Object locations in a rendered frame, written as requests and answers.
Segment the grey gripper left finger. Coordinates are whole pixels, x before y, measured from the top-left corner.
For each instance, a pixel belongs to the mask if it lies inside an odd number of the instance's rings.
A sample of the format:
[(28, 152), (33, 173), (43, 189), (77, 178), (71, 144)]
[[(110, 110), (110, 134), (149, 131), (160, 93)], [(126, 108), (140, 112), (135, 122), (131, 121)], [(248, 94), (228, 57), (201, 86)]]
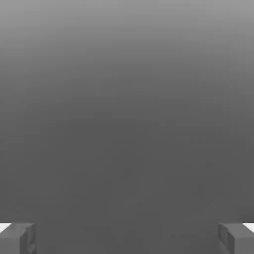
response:
[(37, 254), (36, 224), (0, 222), (0, 254)]

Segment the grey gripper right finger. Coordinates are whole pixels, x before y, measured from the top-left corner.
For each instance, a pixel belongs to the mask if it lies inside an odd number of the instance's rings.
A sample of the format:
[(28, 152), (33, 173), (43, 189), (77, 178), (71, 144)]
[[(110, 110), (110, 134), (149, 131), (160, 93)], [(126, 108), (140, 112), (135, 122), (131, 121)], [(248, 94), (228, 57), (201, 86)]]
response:
[(254, 223), (220, 223), (221, 254), (254, 254)]

